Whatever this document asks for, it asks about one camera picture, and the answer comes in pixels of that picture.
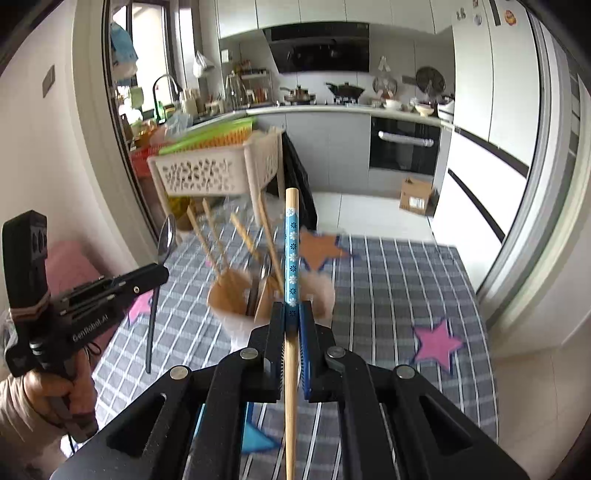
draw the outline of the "orange star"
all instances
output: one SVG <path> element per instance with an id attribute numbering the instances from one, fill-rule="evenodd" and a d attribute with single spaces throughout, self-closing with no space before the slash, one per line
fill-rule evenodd
<path id="1" fill-rule="evenodd" d="M 300 257 L 313 271 L 321 269 L 329 258 L 347 256 L 347 252 L 336 246 L 336 235 L 313 235 L 308 230 L 300 231 Z"/>

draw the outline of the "metal spoon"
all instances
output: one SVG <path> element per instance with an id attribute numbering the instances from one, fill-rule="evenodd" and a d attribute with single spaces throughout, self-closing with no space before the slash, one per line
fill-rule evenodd
<path id="1" fill-rule="evenodd" d="M 259 252 L 260 258 L 262 258 L 262 263 L 259 263 L 254 257 L 250 256 L 248 258 L 248 265 L 251 270 L 252 275 L 252 286 L 250 292 L 248 293 L 248 301 L 246 303 L 246 316 L 247 317 L 254 317 L 256 313 L 256 307 L 258 305 L 258 294 L 259 294 L 259 285 L 262 280 L 268 277 L 269 272 L 271 271 L 271 258 L 269 255 L 261 255 Z"/>
<path id="2" fill-rule="evenodd" d="M 158 237 L 158 264 L 164 265 L 174 248 L 174 238 L 177 235 L 177 222 L 171 213 L 166 217 L 160 235 Z M 146 341 L 146 373 L 152 370 L 152 344 L 154 343 L 154 326 L 156 324 L 156 310 L 158 309 L 158 297 L 160 287 L 154 289 L 152 305 L 150 306 L 150 322 L 148 324 L 148 339 Z"/>

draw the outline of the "human hand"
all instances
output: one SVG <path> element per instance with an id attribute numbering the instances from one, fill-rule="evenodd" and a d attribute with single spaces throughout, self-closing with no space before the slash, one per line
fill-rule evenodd
<path id="1" fill-rule="evenodd" d="M 76 354 L 76 378 L 69 381 L 55 374 L 31 370 L 24 377 L 25 395 L 33 409 L 53 423 L 60 419 L 51 408 L 48 397 L 70 399 L 72 415 L 91 413 L 95 409 L 95 382 L 91 377 L 90 362 L 84 350 Z"/>

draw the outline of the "cardboard box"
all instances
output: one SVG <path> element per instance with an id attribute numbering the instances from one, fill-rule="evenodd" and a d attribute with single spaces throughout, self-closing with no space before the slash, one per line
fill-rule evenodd
<path id="1" fill-rule="evenodd" d="M 427 181 L 407 177 L 402 183 L 400 208 L 412 213 L 425 215 L 433 186 Z"/>

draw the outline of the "plaid tablecloth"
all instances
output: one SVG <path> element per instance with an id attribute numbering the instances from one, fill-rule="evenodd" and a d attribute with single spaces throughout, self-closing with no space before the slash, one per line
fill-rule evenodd
<path id="1" fill-rule="evenodd" d="M 253 225 L 251 219 L 251 235 L 264 244 L 262 231 Z M 275 234 L 279 245 L 282 232 Z M 232 226 L 223 228 L 222 240 L 232 265 L 244 268 L 247 250 Z M 337 344 L 381 367 L 412 364 L 418 349 L 412 326 L 431 327 L 447 318 L 452 333 L 465 341 L 465 347 L 453 354 L 452 373 L 434 362 L 416 367 L 496 440 L 496 393 L 486 330 L 457 250 L 349 236 L 341 237 L 339 245 L 350 257 L 331 260 L 323 268 L 336 290 L 332 329 Z M 208 367 L 230 352 L 230 338 L 207 308 L 207 293 L 215 276 L 197 239 L 183 243 L 167 266 L 170 279 L 160 293 L 152 374 L 144 371 L 146 314 L 133 327 L 122 325 L 117 330 L 95 371 L 101 427 L 169 368 L 179 364 L 192 369 Z M 283 403 L 256 405 L 253 421 L 282 441 Z M 297 425 L 296 478 L 341 478 L 336 406 L 309 404 L 301 398 Z M 283 453 L 282 447 L 243 456 L 242 478 L 284 478 Z"/>

